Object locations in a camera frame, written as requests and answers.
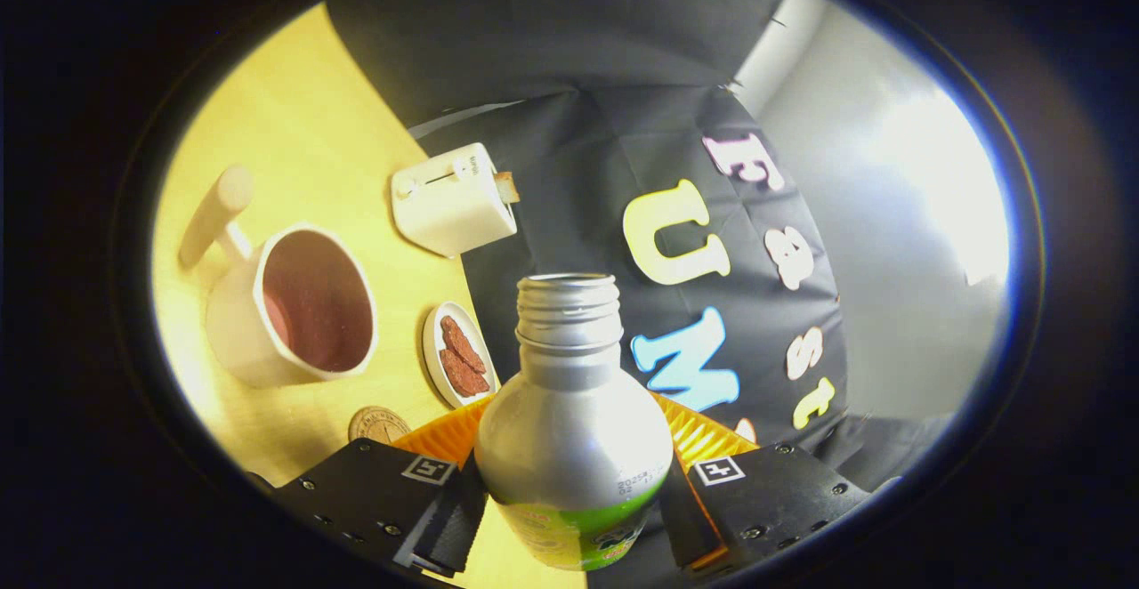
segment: yellow table surface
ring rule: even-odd
[[[453,301],[474,317],[462,263],[400,237],[388,205],[388,177],[426,157],[352,60],[323,5],[257,47],[191,123],[156,214],[156,314],[182,392],[241,469],[285,484],[344,447],[349,420],[369,404],[392,409],[412,428],[450,410],[427,376],[420,335],[440,302]],[[237,219],[254,246],[309,221],[337,232],[363,265],[379,332],[364,374],[259,390],[218,363],[205,335],[205,308],[227,257],[212,245],[200,263],[183,269],[178,247],[199,201],[231,164],[244,164],[254,177],[253,203]],[[489,501],[467,572],[446,581],[576,588],[585,586],[585,575],[534,561]]]

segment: green label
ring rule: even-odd
[[[510,527],[542,563],[593,571],[620,561],[645,526],[649,501],[663,480],[617,505],[558,512],[544,505],[502,505]]]

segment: blue letter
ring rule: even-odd
[[[661,360],[672,357],[648,382],[648,387],[653,391],[683,390],[663,395],[694,411],[703,411],[739,398],[736,371],[704,370],[704,365],[720,350],[726,337],[723,318],[714,306],[708,306],[695,325],[655,340],[637,336],[631,349],[638,369],[646,374]]]

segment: silver bottle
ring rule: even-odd
[[[614,277],[518,283],[522,370],[487,404],[475,459],[539,561],[590,571],[618,561],[672,463],[652,395],[621,370]]]

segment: cookie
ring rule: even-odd
[[[470,367],[476,374],[485,374],[486,365],[484,365],[483,359],[478,357],[474,347],[470,346],[470,342],[467,336],[462,334],[462,329],[459,328],[458,322],[454,321],[450,316],[444,316],[440,320],[440,327],[443,328],[443,344],[454,352],[467,366]]]
[[[451,386],[459,395],[470,398],[472,395],[485,393],[491,390],[491,385],[486,382],[486,378],[476,374],[464,359],[459,358],[459,354],[456,354],[450,349],[440,351],[439,359],[440,362],[443,362],[443,371],[446,374],[446,379],[450,381]]]

